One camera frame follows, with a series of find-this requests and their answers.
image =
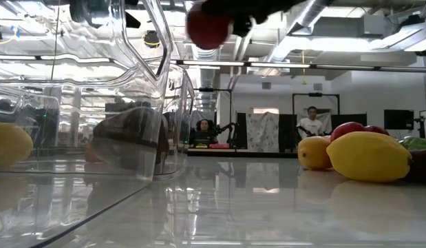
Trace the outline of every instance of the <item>woman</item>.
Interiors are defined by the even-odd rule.
[[[217,137],[213,133],[214,122],[203,119],[196,123],[196,131],[192,136],[190,144],[196,145],[217,144]]]

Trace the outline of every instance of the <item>clear plastic bin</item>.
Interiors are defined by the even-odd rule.
[[[64,172],[60,161],[151,180],[171,51],[156,0],[0,1],[0,122],[34,148],[0,171]],[[0,144],[9,156],[14,138]]]
[[[193,99],[193,84],[187,71],[170,65],[163,111],[169,150],[161,153],[161,163],[156,163],[154,173],[158,178],[171,178],[185,166]]]
[[[151,182],[171,51],[157,0],[0,0],[0,247],[43,246]]]

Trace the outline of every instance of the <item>yellow lemon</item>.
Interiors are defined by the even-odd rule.
[[[386,183],[405,177],[410,153],[392,137],[374,132],[351,132],[327,148],[332,166],[352,180]]]
[[[25,130],[12,123],[0,123],[0,166],[24,161],[34,147]]]
[[[330,141],[324,137],[313,136],[300,141],[298,144],[298,160],[301,166],[308,169],[331,168],[326,148]]]

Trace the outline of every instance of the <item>patterned curtain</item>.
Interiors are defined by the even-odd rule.
[[[279,115],[246,114],[246,135],[251,152],[279,152]]]

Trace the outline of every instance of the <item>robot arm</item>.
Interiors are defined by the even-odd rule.
[[[202,11],[211,15],[227,15],[234,19],[233,34],[245,37],[252,28],[251,17],[257,24],[268,19],[270,14],[288,11],[305,0],[207,0]]]
[[[214,127],[214,136],[217,136],[219,134],[221,134],[222,132],[225,132],[226,130],[229,130],[228,133],[228,139],[226,140],[226,143],[230,144],[230,147],[235,146],[235,141],[237,140],[237,129],[234,130],[233,132],[233,127],[234,128],[238,128],[239,124],[237,123],[229,123],[228,125],[224,126],[224,127],[220,127],[219,125]]]

